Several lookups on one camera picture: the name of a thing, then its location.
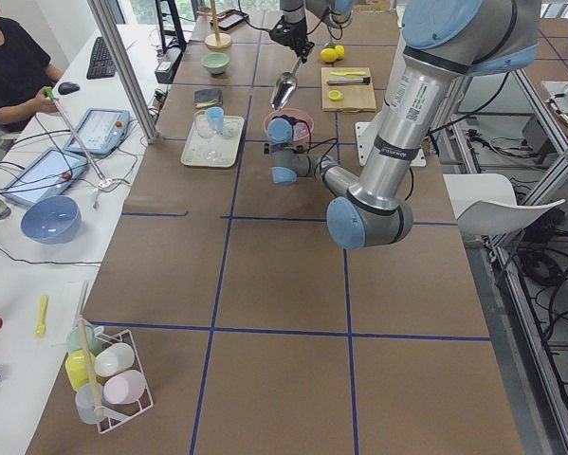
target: person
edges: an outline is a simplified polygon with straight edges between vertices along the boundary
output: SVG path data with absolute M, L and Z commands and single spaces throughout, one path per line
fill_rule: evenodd
M 0 125 L 21 131 L 38 112 L 56 112 L 44 93 L 63 71 L 49 55 L 12 19 L 0 17 Z

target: black mouse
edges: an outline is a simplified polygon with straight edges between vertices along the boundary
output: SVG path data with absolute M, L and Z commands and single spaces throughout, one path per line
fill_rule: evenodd
M 62 82 L 58 85 L 58 93 L 61 95 L 68 95 L 79 90 L 79 85 L 74 82 Z

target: wooden cutting board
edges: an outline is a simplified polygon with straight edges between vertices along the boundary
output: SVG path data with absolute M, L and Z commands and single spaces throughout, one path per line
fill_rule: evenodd
M 332 72 L 365 71 L 365 76 L 336 76 Z M 370 68 L 363 67 L 323 67 L 321 69 L 321 107 L 324 111 L 339 112 L 374 112 L 376 110 L 375 88 L 370 83 L 362 85 L 328 85 L 326 81 L 333 78 L 372 78 Z M 330 90 L 339 90 L 344 99 L 333 101 L 328 98 Z

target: white table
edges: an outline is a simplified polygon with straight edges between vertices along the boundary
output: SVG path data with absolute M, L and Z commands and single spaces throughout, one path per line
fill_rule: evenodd
M 158 32 L 153 26 L 123 26 L 120 30 L 148 103 L 158 88 L 154 74 Z M 78 92 L 60 97 L 73 124 L 78 124 L 89 107 L 127 109 L 134 117 L 118 74 L 114 78 L 92 81 L 85 78 L 96 36 L 98 32 L 88 40 L 62 78 L 62 81 L 81 86 Z M 48 131 L 66 128 L 58 115 L 40 114 L 38 119 Z M 43 131 L 33 119 L 21 138 Z M 67 138 L 68 135 L 58 135 L 54 140 L 64 145 Z M 26 140 L 20 146 L 14 146 L 5 160 L 26 166 L 51 145 L 46 136 Z M 142 131 L 133 122 L 131 133 L 120 146 L 130 155 L 113 152 L 100 161 L 101 170 L 107 177 L 125 176 L 132 182 L 145 147 Z M 25 208 L 8 202 L 12 214 L 0 222 L 0 246 L 11 256 L 32 262 L 99 263 L 115 230 L 129 187 L 121 185 L 112 192 L 101 193 L 99 205 L 94 209 L 96 193 L 92 185 L 98 183 L 98 178 L 89 166 L 83 178 L 89 183 L 75 182 L 66 192 L 82 211 L 82 226 L 71 242 L 47 246 L 31 241 L 20 230 Z M 11 179 L 11 174 L 0 169 L 0 188 Z M 82 283 L 88 282 L 91 288 L 99 268 L 99 264 L 24 264 L 14 262 L 0 252 L 0 316 L 4 320 L 0 330 L 0 454 L 25 453 L 66 354 L 64 341 L 75 319 Z M 49 295 L 46 335 L 36 338 L 39 299 L 43 294 Z

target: green bowl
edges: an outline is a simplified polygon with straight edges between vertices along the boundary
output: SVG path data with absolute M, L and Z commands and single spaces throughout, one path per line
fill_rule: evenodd
M 229 56 L 222 52 L 212 52 L 201 59 L 201 64 L 203 64 L 204 68 L 211 74 L 222 74 L 229 66 Z

